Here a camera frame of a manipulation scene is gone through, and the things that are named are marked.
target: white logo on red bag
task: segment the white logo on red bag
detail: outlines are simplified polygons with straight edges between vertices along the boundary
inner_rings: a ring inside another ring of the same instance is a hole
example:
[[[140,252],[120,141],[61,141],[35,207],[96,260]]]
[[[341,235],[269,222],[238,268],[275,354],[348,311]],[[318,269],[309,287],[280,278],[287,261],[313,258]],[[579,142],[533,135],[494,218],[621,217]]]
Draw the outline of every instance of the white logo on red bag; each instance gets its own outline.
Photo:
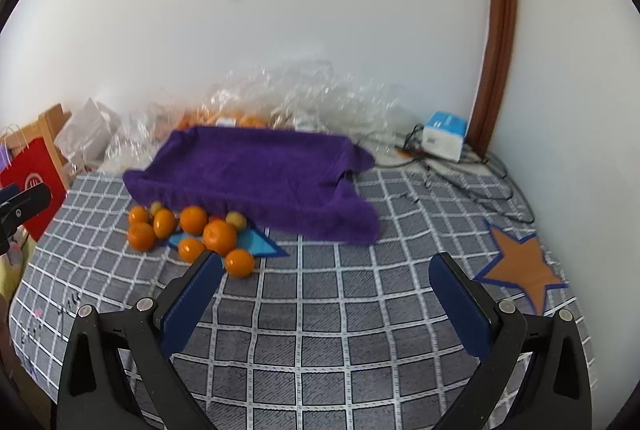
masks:
[[[36,174],[35,172],[31,173],[27,175],[27,178],[24,180],[24,189],[28,190],[29,188],[33,188],[43,182],[44,181],[42,180],[42,177],[40,177],[40,174]]]

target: red shopping bag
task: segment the red shopping bag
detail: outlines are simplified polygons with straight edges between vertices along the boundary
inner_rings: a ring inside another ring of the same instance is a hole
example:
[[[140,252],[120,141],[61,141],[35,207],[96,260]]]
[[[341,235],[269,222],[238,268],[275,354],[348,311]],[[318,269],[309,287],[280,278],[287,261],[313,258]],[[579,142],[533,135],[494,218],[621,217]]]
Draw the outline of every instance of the red shopping bag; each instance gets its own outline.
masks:
[[[0,172],[2,187],[12,183],[17,184],[21,192],[40,183],[46,184],[51,191],[49,207],[24,223],[29,235],[38,240],[66,197],[65,185],[62,184],[41,137],[31,140],[27,147],[14,157],[10,165]]]

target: plastic bag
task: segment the plastic bag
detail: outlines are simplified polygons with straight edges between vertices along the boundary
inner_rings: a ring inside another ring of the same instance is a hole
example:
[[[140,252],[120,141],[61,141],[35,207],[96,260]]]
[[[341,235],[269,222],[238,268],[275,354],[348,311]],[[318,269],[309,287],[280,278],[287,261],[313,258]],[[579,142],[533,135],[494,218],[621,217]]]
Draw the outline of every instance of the plastic bag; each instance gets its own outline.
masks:
[[[252,75],[229,73],[178,128],[194,124],[331,132],[358,139],[388,132],[391,86],[335,74],[330,62],[300,62]]]
[[[98,168],[120,120],[115,112],[88,99],[62,127],[54,144],[75,168]]]
[[[106,149],[99,171],[120,175],[129,168],[145,169],[184,115],[184,108],[152,103],[125,114]]]

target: brown door frame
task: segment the brown door frame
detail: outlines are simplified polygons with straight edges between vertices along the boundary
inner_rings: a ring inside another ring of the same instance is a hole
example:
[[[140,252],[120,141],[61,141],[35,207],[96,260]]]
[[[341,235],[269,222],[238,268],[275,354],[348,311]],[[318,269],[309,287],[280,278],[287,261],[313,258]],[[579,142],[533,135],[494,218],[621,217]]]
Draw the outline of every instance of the brown door frame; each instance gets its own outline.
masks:
[[[466,133],[467,142],[482,157],[486,154],[494,133],[507,84],[513,52],[516,4],[517,0],[491,0],[484,63]]]

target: silver screw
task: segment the silver screw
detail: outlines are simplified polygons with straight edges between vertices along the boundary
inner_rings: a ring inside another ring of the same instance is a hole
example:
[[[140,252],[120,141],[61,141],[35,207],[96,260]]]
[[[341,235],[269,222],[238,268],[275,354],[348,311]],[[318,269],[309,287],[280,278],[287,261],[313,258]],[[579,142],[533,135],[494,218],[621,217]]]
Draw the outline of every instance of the silver screw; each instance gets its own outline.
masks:
[[[507,313],[508,315],[516,312],[516,305],[511,300],[503,300],[498,304],[500,311]]]
[[[562,318],[562,320],[564,320],[565,322],[570,322],[571,320],[574,319],[574,316],[571,314],[571,311],[569,311],[568,309],[560,309],[558,316]]]
[[[138,311],[149,311],[154,305],[154,301],[151,298],[141,298],[136,303]]]
[[[93,309],[93,307],[91,307],[89,304],[83,305],[78,309],[78,316],[81,318],[88,316],[89,314],[91,314],[91,309]]]

